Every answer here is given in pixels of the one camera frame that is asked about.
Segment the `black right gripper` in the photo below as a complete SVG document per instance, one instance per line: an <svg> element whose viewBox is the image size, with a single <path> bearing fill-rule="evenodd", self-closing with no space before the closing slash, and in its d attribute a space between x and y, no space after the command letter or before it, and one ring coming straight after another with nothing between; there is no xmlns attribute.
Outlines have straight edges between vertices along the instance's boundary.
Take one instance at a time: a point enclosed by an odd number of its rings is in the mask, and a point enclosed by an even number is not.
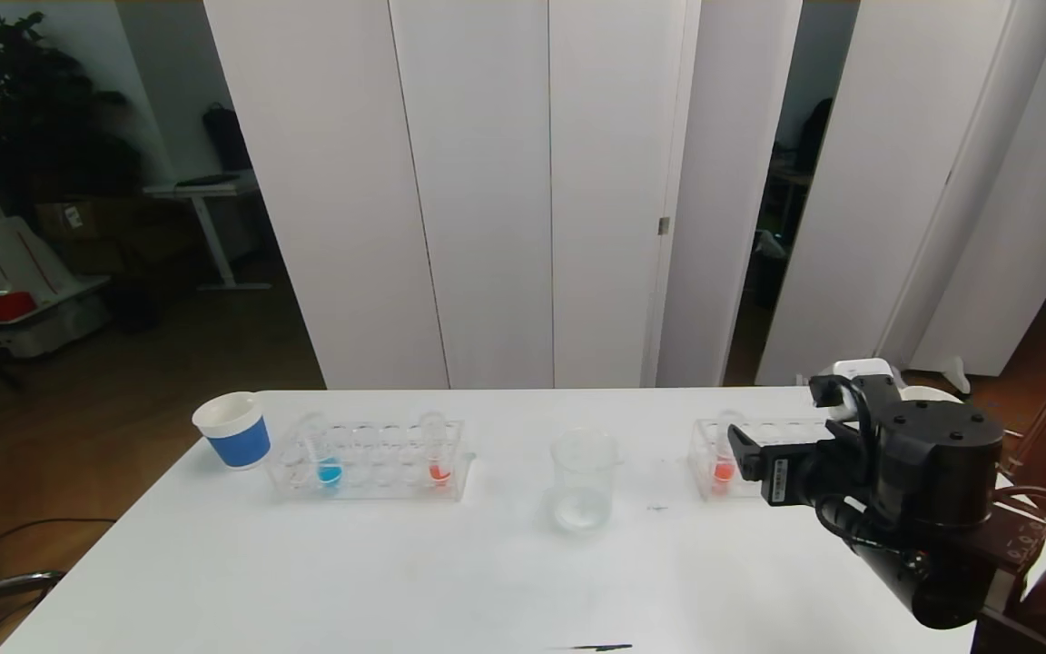
<svg viewBox="0 0 1046 654"><path fill-rule="evenodd" d="M737 425L727 427L732 459L745 481L766 476L761 496L771 506L813 506L829 496L848 496L861 488L863 444L851 423L829 419L782 420L763 447Z"/></svg>

